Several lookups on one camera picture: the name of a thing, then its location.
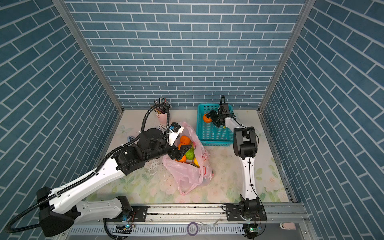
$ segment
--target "mounting plate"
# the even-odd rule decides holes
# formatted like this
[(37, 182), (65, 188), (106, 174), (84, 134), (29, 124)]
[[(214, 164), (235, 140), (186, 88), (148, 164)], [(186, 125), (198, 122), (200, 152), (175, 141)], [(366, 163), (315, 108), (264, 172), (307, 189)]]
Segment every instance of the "mounting plate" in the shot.
[(259, 215), (260, 219), (256, 215), (252, 219), (244, 218), (240, 213), (239, 205), (227, 204), (227, 205), (224, 205), (224, 209), (227, 212), (227, 221), (229, 221), (229, 222), (244, 221), (244, 220), (256, 221), (256, 222), (261, 221), (262, 222), (262, 221), (266, 220), (266, 214), (265, 214), (265, 210), (264, 210), (263, 205), (260, 205), (260, 211), (257, 213)]
[[(147, 217), (148, 206), (132, 206), (132, 211), (127, 214), (135, 214), (133, 217), (133, 222), (145, 222), (145, 218)], [(120, 214), (116, 218), (107, 218), (106, 222), (131, 222), (132, 218), (129, 217), (127, 220), (127, 216)]]

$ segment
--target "green fruit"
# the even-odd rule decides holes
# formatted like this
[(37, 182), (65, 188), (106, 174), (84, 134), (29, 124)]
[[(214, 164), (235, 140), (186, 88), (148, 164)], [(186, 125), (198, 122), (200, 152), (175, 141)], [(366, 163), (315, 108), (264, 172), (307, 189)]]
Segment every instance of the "green fruit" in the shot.
[(185, 156), (189, 160), (194, 160), (195, 159), (195, 152), (194, 152), (194, 150), (192, 148), (189, 149), (188, 152), (185, 154)]

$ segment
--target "plastic fruit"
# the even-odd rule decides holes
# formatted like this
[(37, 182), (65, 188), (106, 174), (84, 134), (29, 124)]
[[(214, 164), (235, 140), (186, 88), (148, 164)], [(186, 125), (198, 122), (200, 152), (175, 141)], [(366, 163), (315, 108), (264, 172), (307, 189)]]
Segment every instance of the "plastic fruit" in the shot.
[(189, 149), (188, 152), (186, 152), (185, 156), (187, 157), (187, 159), (193, 160), (195, 158), (195, 152), (193, 148)]
[(187, 157), (184, 155), (178, 162), (186, 162), (186, 161), (187, 161)]
[(199, 163), (197, 162), (197, 159), (196, 159), (196, 158), (195, 158), (195, 160), (194, 160), (193, 162), (194, 162), (194, 164), (195, 164), (198, 168), (200, 168)]
[(207, 118), (206, 115), (207, 115), (207, 114), (204, 114), (204, 116), (203, 116), (203, 121), (206, 122), (206, 123), (210, 123), (210, 122), (212, 122), (212, 119)]
[(184, 143), (186, 145), (189, 145), (189, 144), (191, 144), (191, 139), (189, 139), (189, 137), (187, 137), (187, 136), (181, 136), (180, 137), (180, 142)]
[(185, 143), (182, 143), (182, 142), (181, 142), (181, 143), (179, 144), (179, 150), (180, 150), (180, 147), (183, 146), (183, 145), (188, 145), (188, 144), (185, 144)]

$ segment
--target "black cable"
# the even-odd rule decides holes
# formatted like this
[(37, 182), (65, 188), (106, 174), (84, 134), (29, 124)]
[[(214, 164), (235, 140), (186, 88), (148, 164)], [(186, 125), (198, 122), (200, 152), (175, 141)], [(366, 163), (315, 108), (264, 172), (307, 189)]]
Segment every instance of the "black cable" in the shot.
[[(251, 157), (249, 157), (249, 159), (248, 159), (248, 167), (249, 167), (249, 181), (251, 181)], [(256, 191), (253, 189), (253, 184), (252, 184), (252, 182), (251, 182), (251, 188), (252, 188), (253, 192), (256, 194), (256, 196), (259, 198), (259, 196), (257, 195)], [(264, 206), (262, 200), (261, 200), (260, 198), (259, 198), (259, 200), (260, 200), (260, 204), (261, 204), (262, 206)], [(263, 228), (263, 231), (262, 231), (262, 233), (257, 234), (256, 237), (258, 237), (258, 236), (260, 236), (261, 234), (263, 234), (264, 231), (265, 231), (265, 229), (266, 229), (266, 216), (265, 216), (265, 226), (264, 226), (264, 228)]]
[(230, 210), (224, 210), (223, 207), (226, 206), (226, 205), (228, 205), (228, 204), (223, 204), (223, 205), (221, 205), (221, 209), (222, 209), (223, 211), (225, 211), (226, 213), (227, 213), (227, 212), (231, 212)]
[(106, 218), (103, 218), (103, 223), (104, 223), (104, 230), (105, 232), (107, 233), (107, 235), (112, 238), (112, 239), (115, 239), (115, 240), (123, 240), (123, 239), (126, 239), (127, 237), (124, 237), (124, 236), (114, 236), (113, 234), (111, 234), (107, 228), (107, 221), (106, 221)]
[(221, 104), (222, 104), (223, 99), (224, 99), (224, 103), (225, 103), (225, 96), (224, 96), (224, 95), (221, 95), (221, 97), (220, 97), (220, 106), (221, 106)]
[(256, 135), (256, 137), (257, 137), (257, 144), (256, 144), (256, 146), (259, 146), (260, 139), (259, 139), (259, 136), (257, 136), (257, 134), (255, 133), (255, 131), (253, 131), (253, 130), (250, 129), (249, 127), (246, 127), (246, 126), (244, 126), (243, 124), (241, 124), (241, 123), (239, 123), (238, 121), (236, 121), (236, 118), (234, 118), (234, 120), (235, 120), (235, 122), (237, 122), (237, 124), (239, 124), (239, 125), (242, 126), (242, 127), (245, 127), (246, 129), (248, 129), (248, 131), (251, 131), (251, 132), (253, 132), (253, 133)]
[[(144, 115), (144, 118), (143, 118), (143, 122), (141, 124), (141, 132), (144, 131), (144, 128), (145, 128), (145, 124), (147, 122), (147, 118), (149, 116), (149, 114), (157, 107), (165, 107), (166, 109), (166, 112), (167, 112), (167, 136), (166, 136), (166, 144), (168, 143), (169, 141), (169, 109), (167, 107), (167, 105), (165, 104), (162, 104), (162, 103), (159, 103), (159, 104), (156, 104), (154, 106), (152, 106), (147, 112), (146, 114)], [(20, 218), (24, 217), (26, 214), (28, 214), (29, 212), (31, 212), (33, 209), (36, 209), (38, 208), (39, 206), (45, 204), (46, 202), (49, 202), (51, 199), (54, 199), (55, 197), (57, 196), (60, 196), (61, 194), (63, 194), (64, 192), (67, 192), (69, 190), (71, 190), (72, 188), (74, 187), (77, 187), (78, 185), (84, 183), (85, 181), (89, 180), (91, 177), (95, 176), (97, 174), (97, 172), (100, 171), (100, 169), (104, 166), (105, 162), (109, 159), (109, 157), (114, 154), (116, 151), (122, 149), (123, 147), (126, 147), (126, 146), (129, 146), (131, 145), (132, 143), (136, 142), (138, 139), (140, 138), (140, 134), (134, 138), (132, 141), (122, 145), (122, 146), (119, 146), (115, 149), (113, 149), (112, 151), (110, 151), (104, 158), (103, 160), (100, 162), (100, 164), (96, 167), (96, 169), (94, 170), (94, 172), (91, 172), (89, 175), (87, 175), (86, 177), (84, 177), (83, 179), (79, 180), (78, 182), (76, 183), (73, 183), (71, 184), (70, 186), (58, 191), (56, 194), (53, 194), (49, 197), (47, 197), (46, 199), (43, 199), (42, 201), (36, 203), (35, 205), (33, 206), (30, 206), (29, 208), (27, 208), (26, 210), (24, 210), (23, 212), (21, 212), (20, 214), (18, 214), (17, 216), (15, 216), (13, 219), (11, 219), (7, 225), (5, 226), (4, 230), (5, 232), (7, 233), (15, 233), (15, 232), (22, 232), (22, 231), (26, 231), (26, 230), (30, 230), (30, 229), (34, 229), (34, 228), (37, 228), (37, 227), (40, 227), (40, 223), (38, 224), (34, 224), (34, 225), (30, 225), (30, 226), (26, 226), (26, 227), (19, 227), (19, 228), (12, 228), (12, 225), (17, 222)]]

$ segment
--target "floor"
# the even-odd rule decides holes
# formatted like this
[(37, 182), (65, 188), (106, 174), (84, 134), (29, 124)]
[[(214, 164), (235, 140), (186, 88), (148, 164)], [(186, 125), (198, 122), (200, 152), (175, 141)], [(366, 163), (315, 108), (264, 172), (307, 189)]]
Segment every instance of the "floor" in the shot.
[[(121, 118), (108, 151), (128, 142), (128, 136), (137, 136), (146, 110), (126, 110)], [(238, 120), (245, 126), (253, 126), (260, 143), (255, 159), (255, 186), (263, 202), (288, 202), (288, 198), (276, 168), (272, 152), (265, 138), (256, 110), (235, 110)], [(197, 110), (171, 110), (170, 122), (185, 121), (196, 129)], [(158, 125), (155, 113), (151, 113), (146, 129)], [(207, 146), (214, 177), (207, 186), (199, 186), (182, 196), (170, 172), (161, 158), (149, 161), (144, 168), (111, 182), (88, 196), (87, 200), (108, 200), (119, 195), (127, 196), (132, 204), (160, 203), (224, 203), (238, 202), (242, 188), (239, 158), (233, 146)]]

